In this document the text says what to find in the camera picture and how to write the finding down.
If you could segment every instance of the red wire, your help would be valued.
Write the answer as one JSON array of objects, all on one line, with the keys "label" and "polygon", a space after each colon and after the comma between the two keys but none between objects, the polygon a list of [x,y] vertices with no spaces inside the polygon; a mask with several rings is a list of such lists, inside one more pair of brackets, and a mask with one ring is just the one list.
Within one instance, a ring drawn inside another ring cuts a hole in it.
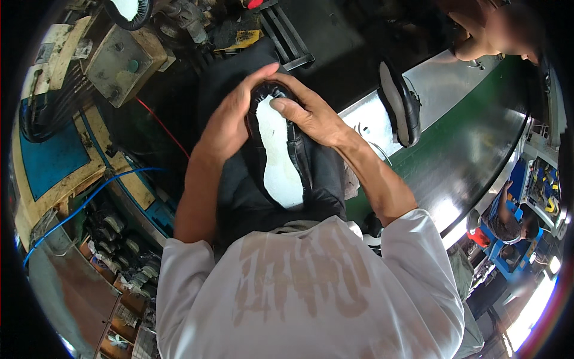
[{"label": "red wire", "polygon": [[168,128],[165,127],[164,123],[161,122],[160,118],[157,117],[156,114],[153,113],[153,111],[152,111],[143,101],[141,101],[137,96],[135,97],[135,99],[136,99],[137,101],[139,101],[139,103],[141,103],[142,106],[145,107],[145,108],[149,111],[150,114],[152,114],[153,118],[156,119],[156,121],[161,125],[161,127],[163,127],[164,130],[167,132],[167,134],[169,135],[169,137],[172,138],[173,142],[175,142],[175,143],[179,146],[179,148],[181,148],[181,150],[183,151],[183,153],[185,153],[185,156],[186,156],[187,158],[189,158],[189,155],[187,154],[187,151],[185,150],[185,148],[183,148],[183,146],[181,145],[181,143],[179,143],[179,141],[175,138],[175,136],[172,135],[172,133],[168,130]]}]

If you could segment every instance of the blue hose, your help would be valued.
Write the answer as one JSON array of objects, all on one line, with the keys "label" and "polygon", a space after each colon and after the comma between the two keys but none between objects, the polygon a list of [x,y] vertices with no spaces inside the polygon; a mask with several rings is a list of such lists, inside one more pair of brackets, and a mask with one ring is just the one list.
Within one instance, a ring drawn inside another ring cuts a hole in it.
[{"label": "blue hose", "polygon": [[136,173],[136,172],[141,172],[141,171],[167,171],[165,168],[159,168],[159,167],[145,167],[145,168],[138,168],[138,169],[132,169],[131,171],[127,171],[124,173],[120,173],[119,175],[115,175],[112,178],[108,179],[107,181],[105,181],[100,187],[98,187],[91,195],[89,195],[88,199],[86,199],[86,201],[80,206],[78,207],[74,212],[72,212],[72,214],[70,214],[69,216],[66,217],[65,220],[61,221],[60,223],[56,224],[54,227],[52,227],[49,231],[47,231],[42,237],[40,237],[40,239],[36,242],[36,244],[34,244],[32,246],[32,248],[30,248],[30,251],[28,251],[28,255],[26,256],[26,258],[24,258],[24,263],[22,264],[23,268],[26,268],[26,264],[28,263],[28,260],[30,259],[30,256],[32,255],[32,253],[36,250],[36,248],[40,245],[40,243],[43,242],[44,239],[46,239],[47,236],[49,236],[50,234],[52,234],[52,232],[54,232],[56,229],[58,229],[59,227],[61,227],[64,223],[68,222],[70,219],[72,219],[76,214],[80,213],[80,211],[82,209],[84,209],[84,207],[88,204],[89,201],[93,200],[93,198],[98,194],[99,191],[101,191],[106,185],[108,185],[110,182],[120,178],[121,176],[125,176],[125,175],[129,175],[130,173]]}]

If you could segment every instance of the black shoe on machine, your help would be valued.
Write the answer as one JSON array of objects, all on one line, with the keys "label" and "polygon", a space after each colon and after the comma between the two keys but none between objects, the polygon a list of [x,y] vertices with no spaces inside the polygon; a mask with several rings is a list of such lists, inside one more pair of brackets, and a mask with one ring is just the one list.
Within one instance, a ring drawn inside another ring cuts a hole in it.
[{"label": "black shoe on machine", "polygon": [[[286,121],[285,128],[279,126],[277,130],[272,130],[271,135],[267,133],[270,130],[269,125],[259,123],[262,119],[258,119],[257,110],[264,102],[262,106],[267,106],[267,110],[270,109],[269,97],[282,97],[297,101],[291,91],[279,82],[263,82],[254,88],[251,92],[251,106],[245,119],[249,139],[242,149],[242,155],[250,176],[271,204],[278,209],[301,210],[305,202],[310,200],[313,188],[310,164],[304,145],[306,135],[295,123],[284,118],[280,121]],[[276,179],[281,177],[280,181],[269,180],[274,176],[274,173],[271,173],[273,168],[277,167],[281,168],[281,173],[276,176]],[[295,195],[289,198],[289,193],[292,191],[284,191],[288,195],[287,198],[282,196],[281,188],[278,188],[277,183],[281,183],[286,188],[292,186],[299,188],[301,196]]]},{"label": "black shoe on machine", "polygon": [[379,64],[379,85],[377,92],[389,114],[393,137],[404,148],[416,145],[421,137],[421,102],[389,59]]}]

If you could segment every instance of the dark pants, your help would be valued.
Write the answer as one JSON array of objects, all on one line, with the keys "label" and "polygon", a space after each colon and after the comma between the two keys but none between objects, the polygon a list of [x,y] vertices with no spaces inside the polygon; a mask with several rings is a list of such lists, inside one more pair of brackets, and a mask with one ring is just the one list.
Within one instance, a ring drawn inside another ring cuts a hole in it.
[{"label": "dark pants", "polygon": [[[200,81],[200,131],[225,96],[247,75],[278,62],[274,49],[271,39],[264,37],[242,53],[206,70]],[[287,74],[282,67],[279,71]],[[333,149],[308,138],[305,151],[313,176],[313,195],[305,209],[296,212],[277,209],[265,198],[250,177],[241,150],[227,160],[219,182],[216,250],[224,251],[251,231],[271,231],[290,221],[322,221],[333,215],[346,221],[343,160]]]}]

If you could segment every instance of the white t-shirt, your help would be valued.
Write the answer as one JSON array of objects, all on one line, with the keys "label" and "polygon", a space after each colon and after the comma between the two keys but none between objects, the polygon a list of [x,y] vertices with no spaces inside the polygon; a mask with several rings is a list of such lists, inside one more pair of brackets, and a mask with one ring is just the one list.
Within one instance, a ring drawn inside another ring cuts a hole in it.
[{"label": "white t-shirt", "polygon": [[300,232],[252,232],[217,265],[204,242],[169,239],[157,291],[168,358],[451,358],[464,312],[439,232],[413,210],[382,258],[333,216]]}]

